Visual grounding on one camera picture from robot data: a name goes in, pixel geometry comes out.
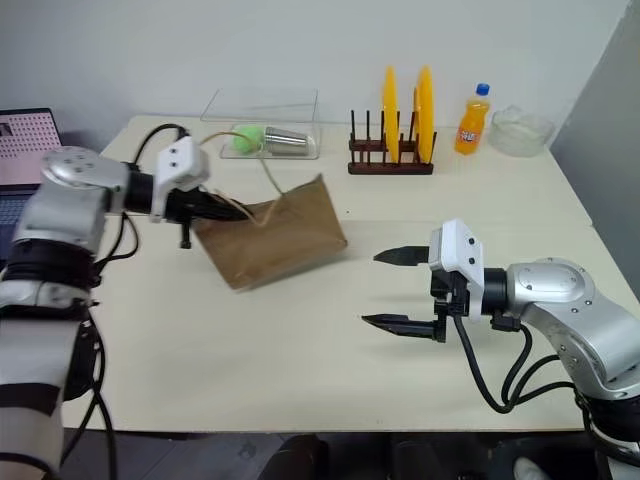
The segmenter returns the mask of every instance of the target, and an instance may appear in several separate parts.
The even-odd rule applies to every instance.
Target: gray wall
[[[551,150],[640,298],[640,0],[629,4]]]

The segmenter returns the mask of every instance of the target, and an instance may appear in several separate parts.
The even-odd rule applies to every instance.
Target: blue bottle cap
[[[488,83],[479,83],[476,87],[476,95],[480,95],[484,97],[489,95],[489,84]]]

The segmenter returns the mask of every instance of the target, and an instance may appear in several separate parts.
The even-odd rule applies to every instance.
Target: brown paper bag
[[[272,279],[347,246],[321,175],[277,200],[248,208],[262,221],[274,202],[264,226],[250,220],[199,219],[193,224],[207,255],[232,288]]]

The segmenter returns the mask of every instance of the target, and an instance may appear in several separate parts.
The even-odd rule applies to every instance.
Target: plastic bottle
[[[467,100],[467,113],[462,117],[456,135],[456,152],[469,155],[476,151],[484,130],[484,117],[489,111],[489,85],[479,83],[476,94]]]

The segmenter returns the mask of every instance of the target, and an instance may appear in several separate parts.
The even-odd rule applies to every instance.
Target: metal cup
[[[309,139],[305,134],[280,128],[264,129],[264,145],[272,155],[304,157],[309,154]]]

